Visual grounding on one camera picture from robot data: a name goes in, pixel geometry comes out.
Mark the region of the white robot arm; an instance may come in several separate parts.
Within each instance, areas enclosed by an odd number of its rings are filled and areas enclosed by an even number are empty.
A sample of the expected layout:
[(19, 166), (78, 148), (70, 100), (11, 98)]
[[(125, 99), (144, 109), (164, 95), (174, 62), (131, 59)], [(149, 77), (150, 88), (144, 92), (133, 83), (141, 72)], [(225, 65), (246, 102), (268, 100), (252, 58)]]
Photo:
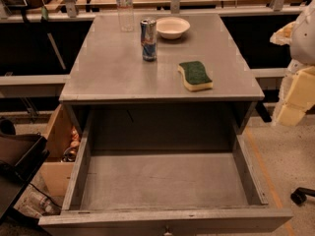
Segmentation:
[(296, 126), (315, 105), (315, 0), (294, 22), (274, 32), (270, 42), (287, 44), (291, 57), (273, 117), (279, 124)]

